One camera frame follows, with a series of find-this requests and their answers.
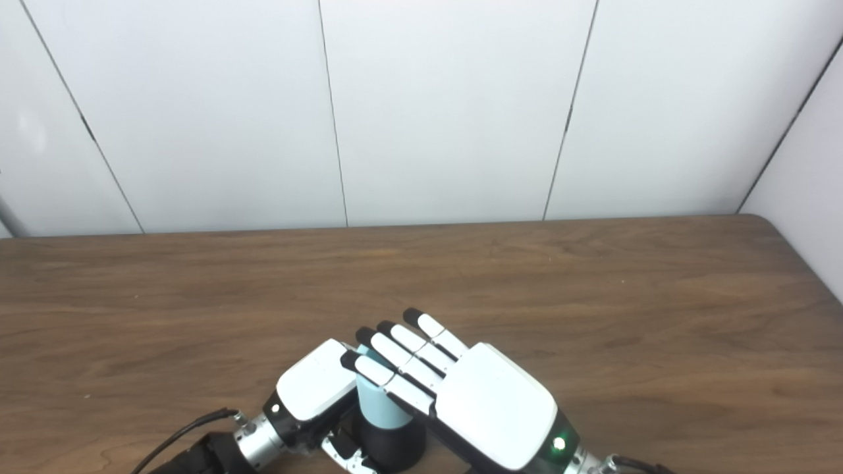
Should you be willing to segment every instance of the wood grain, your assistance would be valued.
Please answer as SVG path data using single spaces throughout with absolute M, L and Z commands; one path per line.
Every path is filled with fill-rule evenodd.
M 3 240 L 0 465 L 129 472 L 409 305 L 522 364 L 597 455 L 840 472 L 843 308 L 753 216 Z M 434 443 L 414 472 L 463 470 Z M 272 472 L 301 471 L 339 472 Z

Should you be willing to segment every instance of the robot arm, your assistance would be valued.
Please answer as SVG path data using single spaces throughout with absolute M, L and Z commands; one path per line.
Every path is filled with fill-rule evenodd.
M 340 365 L 340 357 L 348 348 L 334 339 L 323 342 L 282 374 L 257 417 L 249 420 L 242 412 L 216 412 L 225 416 L 236 412 L 239 429 L 205 435 L 152 474 L 256 474 L 285 451 L 306 453 L 318 448 L 326 450 L 341 466 L 352 459 L 360 460 L 362 466 L 367 461 L 365 456 L 338 428 L 357 405 L 356 375 Z M 184 432 L 180 430 L 161 448 Z M 148 456 L 133 474 L 151 459 Z M 376 472 L 357 469 L 355 474 Z

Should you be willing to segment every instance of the white wall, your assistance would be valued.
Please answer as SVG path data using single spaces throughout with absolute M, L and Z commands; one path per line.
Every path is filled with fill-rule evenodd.
M 21 234 L 733 213 L 843 35 L 838 0 L 24 1 L 104 156 L 0 2 Z
M 148 232 L 344 226 L 317 0 L 27 0 Z
M 349 224 L 541 219 L 593 8 L 323 0 Z
M 603 0 L 547 218 L 734 213 L 837 41 L 839 0 Z
M 140 229 L 19 2 L 0 1 L 0 210 L 22 235 Z
M 741 213 L 770 220 L 843 300 L 843 54 L 829 65 Z

